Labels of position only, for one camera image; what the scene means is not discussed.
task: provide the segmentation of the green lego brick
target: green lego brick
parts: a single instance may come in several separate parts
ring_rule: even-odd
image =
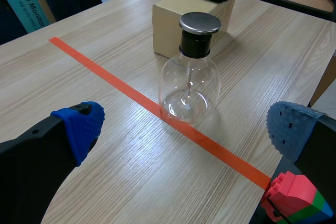
[[[306,217],[312,216],[314,214],[317,214],[318,212],[322,211],[323,206],[325,203],[325,199],[320,194],[319,191],[316,192],[313,204],[303,208],[302,210],[296,212],[295,214],[287,217],[288,220],[292,223],[295,223],[296,221],[299,221],[301,219],[305,219]],[[287,222],[283,219],[277,221],[277,224],[287,224]]]

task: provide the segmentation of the blue rubber pad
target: blue rubber pad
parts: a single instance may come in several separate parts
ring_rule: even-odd
[[[267,129],[274,147],[289,161],[298,160],[317,120],[325,115],[291,102],[276,102],[268,110]]]
[[[104,109],[96,102],[82,102],[91,104],[91,112],[83,115],[77,110],[69,108],[53,111],[51,115],[61,118],[67,130],[68,141],[74,154],[77,166],[87,157],[90,146],[100,135],[105,120]]]

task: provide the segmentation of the floor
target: floor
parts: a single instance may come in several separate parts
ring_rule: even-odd
[[[336,119],[336,80],[334,80],[312,108]]]

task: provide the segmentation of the glass bottle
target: glass bottle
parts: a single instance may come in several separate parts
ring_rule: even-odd
[[[212,34],[221,28],[208,13],[187,13],[180,18],[180,56],[169,59],[161,71],[159,104],[169,117],[194,124],[217,106],[220,75],[208,57]]]

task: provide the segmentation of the beige box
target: beige box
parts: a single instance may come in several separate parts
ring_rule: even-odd
[[[224,33],[230,21],[235,0],[217,4],[205,0],[161,0],[153,5],[153,48],[168,58],[179,55],[182,29],[178,25],[180,17],[190,12],[209,13],[219,18],[222,27],[212,37],[211,45]]]

